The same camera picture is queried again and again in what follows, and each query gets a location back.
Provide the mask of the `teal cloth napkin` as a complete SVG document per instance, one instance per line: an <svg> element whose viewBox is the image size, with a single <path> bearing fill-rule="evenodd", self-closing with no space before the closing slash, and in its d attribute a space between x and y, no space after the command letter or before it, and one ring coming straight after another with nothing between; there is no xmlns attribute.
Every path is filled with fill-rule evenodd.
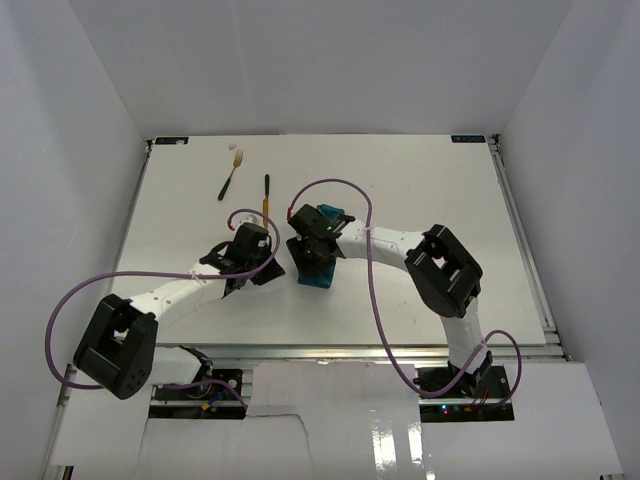
<svg viewBox="0 0 640 480"><path fill-rule="evenodd" d="M335 221L340 215L345 213L343 209L336 208L328 204L319 204L316 209L329 221ZM336 260L333 259L321 272L309 275L300 274L298 276L298 283L316 288L329 289L333 282L335 266Z"/></svg>

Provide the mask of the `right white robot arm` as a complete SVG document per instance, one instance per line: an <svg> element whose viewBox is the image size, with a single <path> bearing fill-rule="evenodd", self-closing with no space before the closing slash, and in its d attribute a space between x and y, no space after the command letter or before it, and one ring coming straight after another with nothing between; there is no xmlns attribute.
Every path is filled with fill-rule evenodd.
<svg viewBox="0 0 640 480"><path fill-rule="evenodd" d="M328 288L339 259L363 259L409 274L423 301L441 319L447 340L448 368L455 387L474 394L492 365L477 313L483 271L445 226L426 232L371 227L351 215L328 216L303 205L287 215L295 236L286 245L298 282Z"/></svg>

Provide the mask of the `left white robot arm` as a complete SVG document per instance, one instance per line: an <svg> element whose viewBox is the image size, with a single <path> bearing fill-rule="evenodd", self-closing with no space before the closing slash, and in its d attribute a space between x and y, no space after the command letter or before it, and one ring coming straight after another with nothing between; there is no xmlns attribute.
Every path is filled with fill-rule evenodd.
<svg viewBox="0 0 640 480"><path fill-rule="evenodd" d="M273 258L268 230L242 223L232 241L201 257L185 278L131 298L109 294L101 299L74 353L73 365L121 400L147 384L201 382L207 357L191 347L160 347L158 336L247 282L260 286L283 274Z"/></svg>

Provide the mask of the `left blue table label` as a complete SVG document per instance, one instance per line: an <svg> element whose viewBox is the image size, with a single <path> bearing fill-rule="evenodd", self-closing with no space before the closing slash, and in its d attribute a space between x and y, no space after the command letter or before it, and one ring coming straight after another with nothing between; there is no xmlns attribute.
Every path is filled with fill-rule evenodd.
<svg viewBox="0 0 640 480"><path fill-rule="evenodd" d="M154 140L155 145L186 145L188 142L189 142L189 138L185 136L157 137Z"/></svg>

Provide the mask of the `blue table label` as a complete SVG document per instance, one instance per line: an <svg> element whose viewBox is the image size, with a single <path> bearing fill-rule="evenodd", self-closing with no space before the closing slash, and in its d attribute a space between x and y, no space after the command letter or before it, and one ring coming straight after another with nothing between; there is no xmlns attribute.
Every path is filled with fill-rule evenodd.
<svg viewBox="0 0 640 480"><path fill-rule="evenodd" d="M186 145L188 142L189 142L189 138L185 136L157 137L154 140L155 145Z"/></svg>
<svg viewBox="0 0 640 480"><path fill-rule="evenodd" d="M464 144L483 144L486 142L486 138L484 135L451 135L451 141L453 143L464 143Z"/></svg>

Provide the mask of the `white cardboard front cover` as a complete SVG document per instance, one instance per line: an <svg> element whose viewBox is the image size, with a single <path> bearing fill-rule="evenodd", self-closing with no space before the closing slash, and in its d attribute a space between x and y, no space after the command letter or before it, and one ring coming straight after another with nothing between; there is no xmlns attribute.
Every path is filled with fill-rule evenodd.
<svg viewBox="0 0 640 480"><path fill-rule="evenodd" d="M152 419L75 392L51 461L77 479L596 479L622 470L585 366L507 367L507 421L421 423L387 365L268 362L241 420Z"/></svg>

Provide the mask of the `right blue table label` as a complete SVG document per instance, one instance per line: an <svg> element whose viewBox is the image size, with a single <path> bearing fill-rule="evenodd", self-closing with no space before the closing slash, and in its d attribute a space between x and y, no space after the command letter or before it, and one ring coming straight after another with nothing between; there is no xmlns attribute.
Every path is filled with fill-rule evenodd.
<svg viewBox="0 0 640 480"><path fill-rule="evenodd" d="M486 142L486 138L484 135L451 135L451 141L453 143L464 143L464 144L483 144Z"/></svg>

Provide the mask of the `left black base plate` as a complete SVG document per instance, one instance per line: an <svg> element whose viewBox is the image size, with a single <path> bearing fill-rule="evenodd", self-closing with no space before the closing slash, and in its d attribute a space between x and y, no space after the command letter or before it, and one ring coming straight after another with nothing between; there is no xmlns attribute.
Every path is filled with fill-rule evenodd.
<svg viewBox="0 0 640 480"><path fill-rule="evenodd" d="M213 369L209 373L199 376L195 379L195 382L207 379L223 381L232 386L237 393L241 393L243 371L241 369ZM235 399L225 387L219 384L208 384L180 390L156 387L152 399L164 402L195 401L205 403L216 397L218 397L218 401Z"/></svg>

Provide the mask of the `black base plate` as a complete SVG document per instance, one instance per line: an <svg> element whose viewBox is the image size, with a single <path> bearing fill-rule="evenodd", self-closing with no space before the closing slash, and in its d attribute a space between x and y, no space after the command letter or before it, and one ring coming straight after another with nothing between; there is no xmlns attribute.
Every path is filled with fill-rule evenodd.
<svg viewBox="0 0 640 480"><path fill-rule="evenodd" d="M413 383L422 390L436 391L443 389L453 377L454 374L448 367L419 368ZM500 400L509 392L505 369L502 366L492 366L477 386L471 387L465 379L461 379L444 397Z"/></svg>
<svg viewBox="0 0 640 480"><path fill-rule="evenodd" d="M243 371L241 369L213 369L209 373L199 376L195 379L195 382L207 379L223 381L232 386L237 393L241 393ZM235 399L225 387L219 384L208 384L180 390L156 387L152 399L164 402L195 401L205 403L216 397L218 397L218 401Z"/></svg>

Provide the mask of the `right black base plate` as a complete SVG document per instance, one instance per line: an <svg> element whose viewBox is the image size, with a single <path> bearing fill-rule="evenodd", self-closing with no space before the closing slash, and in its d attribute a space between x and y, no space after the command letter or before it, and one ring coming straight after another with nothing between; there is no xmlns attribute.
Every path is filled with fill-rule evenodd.
<svg viewBox="0 0 640 480"><path fill-rule="evenodd" d="M422 390L436 391L443 389L453 377L454 374L448 367L419 368L413 383ZM509 392L505 369L502 366L492 366L477 386L471 387L465 379L461 379L444 397L500 400Z"/></svg>

